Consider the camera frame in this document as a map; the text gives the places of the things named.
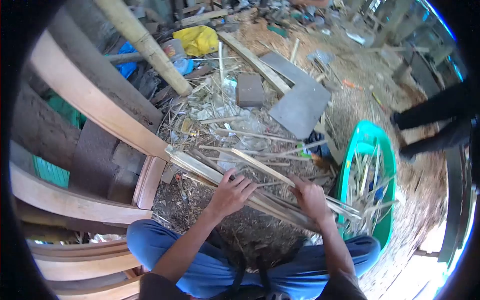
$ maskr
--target bamboo pole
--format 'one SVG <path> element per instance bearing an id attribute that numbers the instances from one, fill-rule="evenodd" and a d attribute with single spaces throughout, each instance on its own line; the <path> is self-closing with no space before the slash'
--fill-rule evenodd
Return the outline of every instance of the bamboo pole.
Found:
<path id="1" fill-rule="evenodd" d="M 188 81 L 175 69 L 160 45 L 122 0 L 95 0 L 95 3 L 121 35 L 130 41 L 179 95 L 188 96 L 192 92 Z"/>

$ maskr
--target blue plastic bag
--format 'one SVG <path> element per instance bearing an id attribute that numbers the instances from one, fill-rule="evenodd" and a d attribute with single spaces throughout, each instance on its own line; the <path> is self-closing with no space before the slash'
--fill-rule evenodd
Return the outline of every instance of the blue plastic bag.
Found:
<path id="1" fill-rule="evenodd" d="M 130 44 L 130 42 L 127 41 L 120 48 L 118 54 L 133 53 L 133 52 L 138 52 L 138 51 Z M 119 69 L 120 74 L 122 74 L 124 78 L 128 78 L 133 73 L 133 71 L 135 71 L 135 69 L 137 68 L 137 63 L 135 61 L 126 62 L 126 63 L 119 64 L 116 67 L 117 69 Z"/>

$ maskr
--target green plastic basin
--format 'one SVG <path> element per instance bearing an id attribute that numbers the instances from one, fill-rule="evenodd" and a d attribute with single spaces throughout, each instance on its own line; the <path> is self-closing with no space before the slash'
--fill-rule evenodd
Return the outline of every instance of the green plastic basin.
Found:
<path id="1" fill-rule="evenodd" d="M 357 149 L 357 153 L 359 154 L 373 155 L 375 145 L 377 143 L 381 149 L 384 164 L 385 174 L 382 179 L 389 178 L 396 174 L 395 154 L 392 150 L 392 145 L 390 144 L 387 134 L 380 127 L 370 121 L 360 121 L 353 130 L 350 142 L 348 143 L 347 151 L 345 153 L 345 158 L 343 160 L 337 194 L 337 197 L 341 202 L 345 203 L 347 200 L 348 176 L 350 174 L 350 166 L 355 149 Z M 383 202 L 393 201 L 395 199 L 395 189 L 396 179 L 393 177 L 388 184 Z M 392 236 L 393 210 L 394 207 L 392 206 L 388 214 L 381 222 L 377 223 L 375 230 L 373 231 L 373 236 L 380 242 L 380 253 L 383 253 L 385 246 L 388 244 L 390 237 Z M 345 222 L 345 218 L 343 216 L 339 216 L 338 222 L 343 224 Z M 339 231 L 345 240 L 351 238 L 350 236 L 344 234 L 343 228 L 340 228 Z"/>

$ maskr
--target knee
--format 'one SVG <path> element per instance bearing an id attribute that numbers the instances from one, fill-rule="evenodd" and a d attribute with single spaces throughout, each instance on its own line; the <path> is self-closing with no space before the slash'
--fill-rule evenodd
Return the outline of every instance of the knee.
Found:
<path id="1" fill-rule="evenodd" d="M 145 245 L 151 228 L 155 225 L 154 220 L 137 220 L 128 226 L 127 246 L 131 252 L 136 252 L 137 245 Z"/>

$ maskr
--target black shirt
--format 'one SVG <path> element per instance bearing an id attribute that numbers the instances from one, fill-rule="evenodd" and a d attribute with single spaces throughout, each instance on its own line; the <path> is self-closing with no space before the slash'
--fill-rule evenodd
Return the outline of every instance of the black shirt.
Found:
<path id="1" fill-rule="evenodd" d="M 182 292 L 165 277 L 147 273 L 140 280 L 139 300 L 190 300 L 190 296 Z M 360 290 L 355 276 L 340 272 L 328 280 L 317 300 L 367 300 Z"/>

